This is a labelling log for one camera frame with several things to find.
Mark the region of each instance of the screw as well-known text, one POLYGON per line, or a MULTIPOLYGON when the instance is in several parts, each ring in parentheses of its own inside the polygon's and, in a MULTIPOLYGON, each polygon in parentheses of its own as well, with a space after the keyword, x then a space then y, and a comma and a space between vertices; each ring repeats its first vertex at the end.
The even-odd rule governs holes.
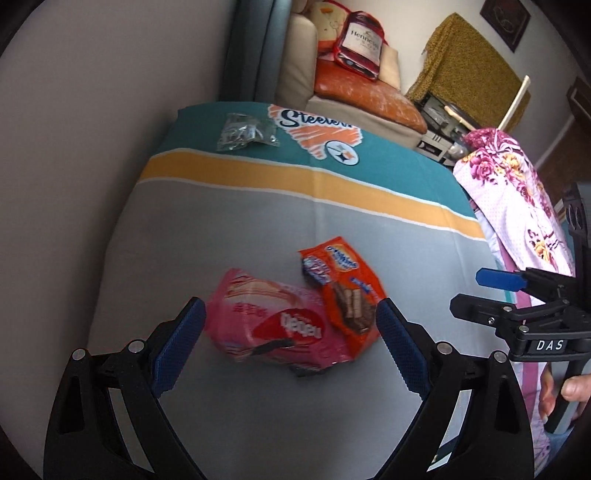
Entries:
POLYGON ((507 361, 507 356, 503 352, 495 352, 493 358, 500 364, 504 364, 507 361))
POLYGON ((86 355, 86 351, 83 348, 79 348, 78 350, 74 350, 74 353, 72 354, 72 359, 73 360, 82 360, 85 355, 86 355))
POLYGON ((142 340, 134 340, 129 344, 127 350, 131 353, 140 353, 144 349, 144 343, 142 340))
POLYGON ((443 355, 449 355, 453 352, 453 347, 449 343, 441 342, 437 344, 437 351, 443 355))

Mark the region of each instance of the blue gripper pad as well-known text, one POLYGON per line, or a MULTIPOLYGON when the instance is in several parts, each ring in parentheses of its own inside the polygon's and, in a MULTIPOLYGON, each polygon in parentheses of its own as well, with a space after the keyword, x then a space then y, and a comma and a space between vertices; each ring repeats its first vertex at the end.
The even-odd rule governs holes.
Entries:
POLYGON ((197 300, 181 319, 152 366, 152 392, 160 398, 171 390, 205 326, 205 304, 197 300))
POLYGON ((520 291, 527 287, 527 280, 520 273, 503 272, 490 268, 481 268, 476 273, 476 282, 481 287, 507 291, 520 291))
POLYGON ((425 400, 431 391, 427 360, 385 300, 378 304, 375 323, 407 388, 425 400))

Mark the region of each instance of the steelers logo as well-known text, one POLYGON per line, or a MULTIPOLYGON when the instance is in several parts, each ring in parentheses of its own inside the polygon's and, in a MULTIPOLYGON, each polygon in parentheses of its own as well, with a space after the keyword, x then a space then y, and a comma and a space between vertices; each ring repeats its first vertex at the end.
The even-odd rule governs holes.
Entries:
POLYGON ((347 145, 339 140, 331 140, 326 143, 327 153, 333 157, 337 162, 343 165, 357 165, 359 156, 351 145, 347 145))

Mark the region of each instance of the orange cushion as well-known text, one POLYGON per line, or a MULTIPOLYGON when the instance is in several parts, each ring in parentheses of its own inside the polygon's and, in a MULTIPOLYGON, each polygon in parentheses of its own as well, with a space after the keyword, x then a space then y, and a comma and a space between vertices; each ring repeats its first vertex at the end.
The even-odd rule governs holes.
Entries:
POLYGON ((347 103, 421 134, 427 132, 424 118, 400 90, 381 80, 372 82, 333 61, 318 60, 314 92, 319 97, 347 103))

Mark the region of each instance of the steelers blanket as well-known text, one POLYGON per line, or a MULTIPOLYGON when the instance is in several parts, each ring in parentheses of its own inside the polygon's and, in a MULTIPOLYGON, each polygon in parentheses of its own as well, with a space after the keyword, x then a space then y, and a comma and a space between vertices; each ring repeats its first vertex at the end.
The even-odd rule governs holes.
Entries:
MULTIPOLYGON (((191 296, 207 300, 230 268, 305 286, 298 251, 336 236, 435 341, 471 355, 505 349, 492 329, 449 313, 457 293, 505 300, 474 280, 495 261, 449 171, 355 126, 257 103, 179 112, 109 245, 89 348, 117 351, 146 338, 191 296), (271 119, 280 147, 217 152, 228 113, 271 119)), ((210 478, 363 480, 392 452, 420 398, 381 340, 355 362, 296 378, 281 365, 237 364, 204 335, 161 404, 210 478)), ((466 406, 462 397, 447 438, 466 406)))

